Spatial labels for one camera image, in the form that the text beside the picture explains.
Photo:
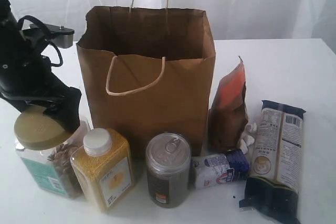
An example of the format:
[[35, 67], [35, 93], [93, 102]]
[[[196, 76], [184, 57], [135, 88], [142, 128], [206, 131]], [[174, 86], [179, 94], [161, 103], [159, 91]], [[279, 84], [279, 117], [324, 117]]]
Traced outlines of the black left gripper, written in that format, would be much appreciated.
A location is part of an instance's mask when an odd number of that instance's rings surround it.
[[[30, 22], [49, 35], [46, 24]], [[29, 103], [43, 105], [45, 115], [74, 132], [80, 124], [81, 91], [66, 86], [51, 70], [63, 65], [61, 48], [51, 41], [33, 46], [23, 34], [23, 23], [24, 19], [1, 21], [1, 96], [18, 110]]]

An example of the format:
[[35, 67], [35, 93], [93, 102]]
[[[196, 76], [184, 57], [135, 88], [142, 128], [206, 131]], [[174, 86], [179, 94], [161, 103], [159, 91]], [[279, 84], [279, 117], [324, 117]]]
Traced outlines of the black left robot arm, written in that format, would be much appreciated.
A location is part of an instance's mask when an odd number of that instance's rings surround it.
[[19, 112], [41, 106], [67, 132], [79, 127], [81, 91], [64, 84], [52, 68], [63, 65], [60, 49], [73, 45], [74, 33], [31, 15], [16, 20], [9, 0], [1, 0], [1, 99]]

